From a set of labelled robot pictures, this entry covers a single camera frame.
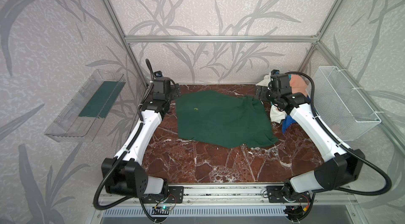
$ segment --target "black cable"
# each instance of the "black cable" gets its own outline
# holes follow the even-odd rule
[[[309,212],[310,212],[311,209],[312,209],[313,202],[315,201],[315,194],[316,194],[315,192],[312,194],[312,198],[311,198],[311,201],[310,201],[310,205],[309,205],[308,209],[305,211],[305,213],[304,213],[304,215],[303,215],[302,217],[296,218],[295,220],[294,220],[294,219],[290,219],[290,218],[287,218],[287,219],[291,220],[292,222],[299,222],[299,221],[301,221],[302,219],[304,219],[305,217],[307,217],[308,214],[309,214]]]
[[[109,209],[111,207],[114,207],[116,205],[118,205],[121,202],[124,202],[127,199],[130,199],[131,197],[125,196],[111,204],[108,205],[100,205],[99,204],[99,196],[101,193],[101,190],[103,189],[106,180],[111,176],[111,174],[115,171],[115,169],[118,167],[119,163],[122,161],[122,159],[124,159],[124,156],[126,155],[127,152],[123,152],[121,154],[121,156],[118,158],[118,160],[115,161],[115,163],[113,164],[113,166],[111,167],[111,169],[107,172],[107,174],[105,175],[105,177],[103,178],[103,180],[101,181],[101,183],[99,184],[96,193],[94,194],[94,198],[93,198],[93,205],[94,208],[96,208],[97,210],[105,210],[105,209]]]
[[[155,74],[153,73],[151,62],[149,61],[149,59],[145,59],[145,62],[146,66],[148,66],[149,73],[151,75],[151,81],[153,81],[155,79]]]
[[[314,84],[312,78],[309,77],[307,74],[304,74],[304,73],[301,73],[298,71],[290,71],[290,72],[287,72],[286,74],[301,75],[301,76],[307,78],[311,82],[310,105],[311,105],[312,114],[315,117],[317,115],[316,110],[315,110],[315,105],[313,104],[313,99],[314,99],[314,94],[315,94],[315,84]],[[348,193],[352,193],[352,194],[364,195],[364,196],[377,196],[377,195],[384,194],[391,189],[392,181],[391,181],[390,177],[383,170],[381,170],[379,167],[375,166],[371,162],[367,161],[366,159],[362,158],[361,156],[358,156],[356,153],[354,153],[352,151],[351,148],[347,148],[346,146],[342,145],[341,142],[326,128],[326,126],[322,123],[322,121],[318,117],[316,117],[315,120],[336,144],[339,144],[340,147],[342,149],[346,150],[347,153],[349,153],[351,156],[357,158],[359,161],[363,162],[365,165],[367,165],[367,166],[371,167],[373,170],[377,171],[385,179],[385,186],[382,187],[382,189],[377,190],[377,191],[363,192],[363,191],[351,190],[351,189],[347,189],[347,188],[343,188],[343,187],[336,188],[335,190],[348,192]]]
[[[124,202],[127,199],[130,199],[132,197],[126,196],[123,197],[111,204],[108,205],[100,205],[99,204],[99,196],[101,193],[101,190],[103,189],[107,179],[111,176],[111,174],[118,168],[119,164],[121,163],[121,161],[124,159],[124,156],[128,153],[129,149],[132,147],[132,145],[134,144],[135,140],[138,138],[140,131],[142,130],[143,127],[143,117],[142,114],[140,112],[141,107],[138,107],[138,115],[139,115],[139,119],[140,119],[140,124],[139,124],[139,128],[136,131],[134,137],[132,138],[132,140],[129,142],[128,146],[126,147],[125,151],[121,154],[121,156],[114,162],[113,166],[111,167],[111,169],[107,172],[107,174],[104,176],[103,180],[101,181],[101,183],[99,184],[99,186],[97,187],[96,193],[94,194],[94,198],[93,198],[93,205],[94,208],[96,208],[97,210],[105,210],[105,209],[109,209],[111,207],[114,207],[116,205],[118,205],[121,202]]]
[[[265,199],[268,199],[268,198],[269,198],[269,192],[267,191],[267,189],[263,191],[262,197],[265,198]]]
[[[146,210],[142,199],[139,199],[139,202],[140,202],[140,206],[142,207],[143,212],[145,213],[146,217],[148,217],[149,220],[153,221],[154,223],[161,223],[167,219],[167,217],[165,217],[163,220],[159,220],[159,218],[153,218],[152,216],[150,216],[149,212]]]

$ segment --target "green cloth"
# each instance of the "green cloth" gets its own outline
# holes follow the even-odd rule
[[[125,82],[104,81],[87,102],[79,117],[105,118],[114,105]]]
[[[231,97],[213,90],[184,94],[176,100],[179,137],[234,148],[275,144],[271,122],[262,102]]]

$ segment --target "white wire basket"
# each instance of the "white wire basket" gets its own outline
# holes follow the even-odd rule
[[[319,67],[313,81],[315,108],[322,120],[342,140],[355,140],[381,122],[338,67]]]

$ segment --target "red marble surface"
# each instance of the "red marble surface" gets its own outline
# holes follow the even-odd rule
[[[181,85],[183,94],[200,90],[253,96],[255,85]],[[169,183],[281,182],[323,163],[319,151],[297,123],[282,134],[281,125],[272,122],[279,141],[266,148],[243,145],[229,149],[180,139],[175,106],[173,101],[146,149],[142,166],[149,176],[167,178]],[[269,114],[270,103],[264,106]]]

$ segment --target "wallpaper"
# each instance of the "wallpaper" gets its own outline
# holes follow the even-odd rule
[[[316,71],[318,70],[318,67],[321,67],[321,66],[331,66],[331,65],[324,58],[324,56],[322,55],[321,52],[315,50],[313,52],[311,60],[309,61],[308,65],[302,72],[309,75],[310,77],[313,77],[315,75]]]
[[[324,44],[405,133],[405,0],[346,0]],[[369,223],[402,223],[405,218],[405,159],[381,129],[350,143],[387,171],[393,189],[373,198],[357,196]],[[375,190],[383,184],[368,167],[352,187]]]
[[[143,92],[100,0],[0,0],[0,223],[83,223]],[[127,83],[91,143],[44,135],[95,69]]]
[[[405,0],[347,0],[324,44],[405,133]]]
[[[313,35],[334,0],[110,0],[126,35]]]
[[[110,0],[126,35],[314,35],[334,0]],[[180,83],[257,83],[309,44],[131,44]]]
[[[154,70],[178,83],[256,84],[273,69],[296,70],[310,43],[149,43],[132,46],[147,75]]]

